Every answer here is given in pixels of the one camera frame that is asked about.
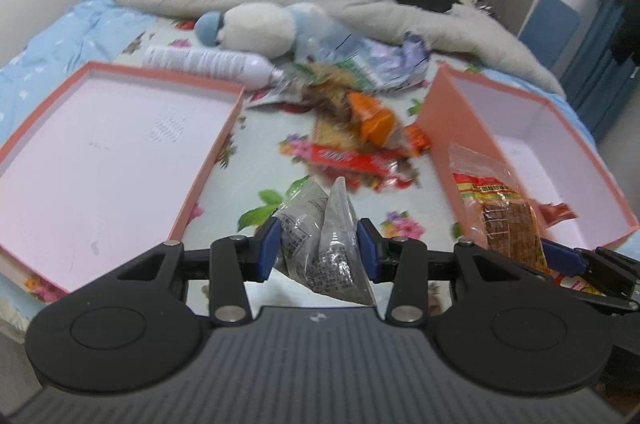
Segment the blue chair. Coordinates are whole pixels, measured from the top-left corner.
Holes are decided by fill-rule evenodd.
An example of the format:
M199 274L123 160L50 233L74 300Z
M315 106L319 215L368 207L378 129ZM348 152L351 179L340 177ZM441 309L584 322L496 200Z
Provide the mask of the blue chair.
M551 68L580 25L580 15L560 0L539 0L519 39Z

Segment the food package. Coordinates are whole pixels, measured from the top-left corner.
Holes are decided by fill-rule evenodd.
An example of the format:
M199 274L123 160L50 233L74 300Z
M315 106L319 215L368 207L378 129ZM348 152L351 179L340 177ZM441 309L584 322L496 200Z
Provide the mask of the food package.
M312 104L320 112L331 114L339 122L351 120L351 106L348 95L353 91L348 74L333 65L314 64L321 68L315 83L303 93L303 100Z
M424 80L430 50L417 34L407 32L401 46L385 45L351 32L313 3L287 7L296 23L295 61L329 63L353 76L353 87L386 92L416 86Z
M478 245L531 267L546 267L536 215L504 164L458 144L449 165L462 196L471 236Z
M316 293L375 306L369 279L360 261L356 217L344 177L329 192L316 258L307 263L306 280Z
M574 220L578 216L572 208L562 202L561 204L538 204L538 210L542 214L546 227L553 227L555 224L565 220Z
M393 150L379 150L376 153L363 154L312 143L306 160L318 166L376 175L382 178L397 175L399 172L398 154Z
M374 97L359 92L350 92L348 99L352 122L363 142L389 149L405 149L409 146L404 129L390 108Z
M309 287L305 277L307 263L318 256L320 230L328 197L315 180L302 187L275 212L282 224L281 245L291 279Z
M409 157L419 157L431 147L431 141L415 123L404 127L408 142Z
M267 104L308 104L303 98L303 91L308 82L300 78L285 77L273 88L259 90L249 96L244 102L245 108L256 108Z

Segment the mattress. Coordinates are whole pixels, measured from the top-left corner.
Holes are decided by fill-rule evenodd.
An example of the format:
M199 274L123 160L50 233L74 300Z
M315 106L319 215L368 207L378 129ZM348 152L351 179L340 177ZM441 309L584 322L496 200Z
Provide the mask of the mattress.
M11 130L68 75L87 59L138 66L146 46L196 46L193 21L157 18L114 6L111 0L81 0L59 21L41 32L25 51L0 70L0 100L13 105L11 120L2 130L4 140ZM460 68L469 63L444 54L434 54L423 87L385 98L404 123L415 119L417 109L441 62ZM484 70L489 78L524 87L549 97L567 119L583 134L593 139L575 115L558 96L547 94L532 84L507 74ZM198 204L191 213L183 241L186 248L206 248L223 236L253 234L264 213L264 198L273 202L282 198L293 182L304 178L308 171L296 159L296 147L314 137L314 114L291 114L285 110L245 110L218 157L216 166L204 186ZM254 165L259 155L264 163ZM358 216L369 217L385 236L407 235L419 238L429 248L450 250L454 243L453 214L444 196L438 176L430 160L413 162L414 174L402 188L387 188L378 192L376 184L366 184L351 195ZM220 197L226 198L225 210L220 210ZM622 252L640 258L640 236L631 238ZM207 298L204 282L192 282L188 305L197 313L206 314ZM332 298L316 295L274 271L262 285L247 286L254 312L261 306L341 306ZM378 285L374 292L381 310L386 307L390 285ZM441 304L449 299L444 285L440 286ZM9 256L0 253L0 330L20 340L31 318L44 306L61 295L51 285L32 274Z

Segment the cardboard box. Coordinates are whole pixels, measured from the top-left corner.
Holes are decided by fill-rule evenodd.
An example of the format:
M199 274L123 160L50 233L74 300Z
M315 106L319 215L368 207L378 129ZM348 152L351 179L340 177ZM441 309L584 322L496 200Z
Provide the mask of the cardboard box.
M0 251L70 292L180 240L242 91L158 68L86 64L0 148Z
M464 234L471 233L449 169L452 143L509 165L524 197L574 210L578 218L548 229L536 212L544 238L616 248L639 227L596 150L545 97L442 65L416 124L433 143L431 158Z

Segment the orange snack package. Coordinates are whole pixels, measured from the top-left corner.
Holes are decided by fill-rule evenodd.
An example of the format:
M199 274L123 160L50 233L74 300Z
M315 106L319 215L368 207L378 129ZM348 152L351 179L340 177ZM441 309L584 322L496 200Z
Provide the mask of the orange snack package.
M449 160L466 207L467 236L530 267L546 267L535 212L507 166L458 144L449 147Z
M348 99L363 142L389 149L406 146L402 126L392 110L379 100L359 92L350 92Z

